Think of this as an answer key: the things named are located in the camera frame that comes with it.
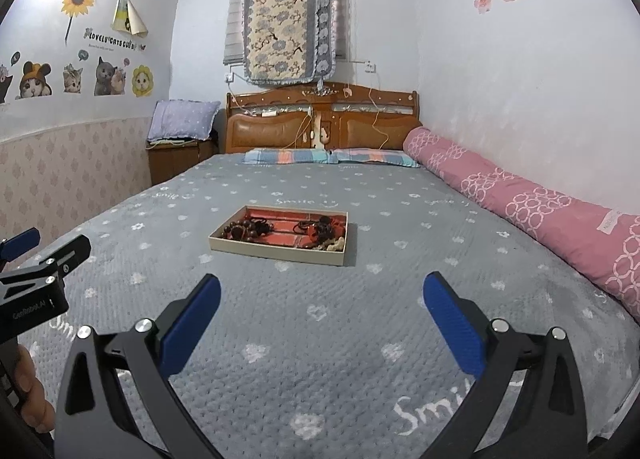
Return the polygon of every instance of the wooden headboard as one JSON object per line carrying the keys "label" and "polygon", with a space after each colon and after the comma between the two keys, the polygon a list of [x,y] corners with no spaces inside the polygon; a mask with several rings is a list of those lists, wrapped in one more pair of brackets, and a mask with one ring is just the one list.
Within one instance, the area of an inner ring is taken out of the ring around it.
{"label": "wooden headboard", "polygon": [[401,150],[420,125],[417,92],[326,82],[226,95],[226,153],[252,148]]}

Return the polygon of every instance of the window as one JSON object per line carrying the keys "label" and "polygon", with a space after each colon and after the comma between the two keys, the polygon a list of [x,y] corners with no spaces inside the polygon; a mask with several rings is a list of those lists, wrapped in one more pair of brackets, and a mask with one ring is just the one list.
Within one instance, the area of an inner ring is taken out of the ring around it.
{"label": "window", "polygon": [[[229,0],[229,13],[226,19],[224,65],[241,64],[244,50],[242,41],[243,0]],[[349,0],[338,0],[335,38],[335,57],[347,58],[347,31],[349,29]]]}

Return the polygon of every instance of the finger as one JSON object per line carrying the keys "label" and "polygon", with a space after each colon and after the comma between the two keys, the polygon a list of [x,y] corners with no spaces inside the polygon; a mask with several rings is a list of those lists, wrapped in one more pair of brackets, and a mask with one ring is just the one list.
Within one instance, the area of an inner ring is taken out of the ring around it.
{"label": "finger", "polygon": [[27,425],[36,428],[42,423],[46,408],[47,401],[45,400],[44,387],[39,380],[35,379],[27,401],[22,406],[22,418]]}
{"label": "finger", "polygon": [[56,411],[53,409],[53,405],[49,401],[46,401],[44,410],[44,417],[42,423],[36,427],[36,431],[40,434],[45,432],[51,432],[56,426]]}
{"label": "finger", "polygon": [[20,388],[28,393],[36,381],[36,367],[25,346],[18,345],[18,354],[20,361],[15,367],[14,377]]}

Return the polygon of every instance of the hanging quilt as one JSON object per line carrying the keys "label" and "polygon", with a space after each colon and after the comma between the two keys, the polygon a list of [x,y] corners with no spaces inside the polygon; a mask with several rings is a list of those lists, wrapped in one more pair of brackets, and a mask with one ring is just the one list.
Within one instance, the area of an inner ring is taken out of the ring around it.
{"label": "hanging quilt", "polygon": [[244,0],[244,65],[258,85],[332,76],[335,0]]}

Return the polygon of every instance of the white wall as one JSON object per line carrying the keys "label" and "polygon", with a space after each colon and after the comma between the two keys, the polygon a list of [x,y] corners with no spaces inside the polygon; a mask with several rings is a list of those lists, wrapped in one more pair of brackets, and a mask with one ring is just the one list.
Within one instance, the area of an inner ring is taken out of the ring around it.
{"label": "white wall", "polygon": [[640,212],[630,0],[416,0],[421,119],[506,169]]}
{"label": "white wall", "polygon": [[[222,65],[229,0],[178,0],[171,62],[170,97],[219,100],[225,105]],[[351,58],[371,60],[376,74],[362,64],[338,62],[332,81],[386,90],[415,90],[417,86],[416,27],[413,0],[351,0]],[[244,76],[242,67],[233,67]],[[234,93],[260,89],[236,77]]]}
{"label": "white wall", "polygon": [[[69,18],[61,12],[62,0],[15,0],[6,18],[0,24],[0,64],[9,69],[13,80],[6,95],[6,103],[0,105],[0,140],[47,130],[55,126],[97,119],[137,118],[151,116],[155,103],[168,97],[170,81],[170,50],[177,0],[131,0],[149,30],[145,39],[135,39],[146,49],[131,51],[126,48],[101,44],[109,50],[90,48],[99,44],[84,38],[85,28],[91,27],[97,34],[129,40],[128,34],[117,33],[110,27],[117,0],[96,0],[87,15],[74,18],[65,45],[65,33]],[[89,53],[87,61],[80,61],[78,51]],[[11,66],[14,52],[19,51],[20,61]],[[98,57],[114,66],[123,66],[125,57],[126,93],[123,96],[94,96],[95,70]],[[15,100],[20,94],[19,84],[23,65],[48,63],[51,73],[46,77],[52,95]],[[82,68],[82,92],[63,92],[63,68],[69,63]],[[154,90],[149,97],[136,98],[131,89],[133,70],[139,65],[148,66],[154,76]]]}

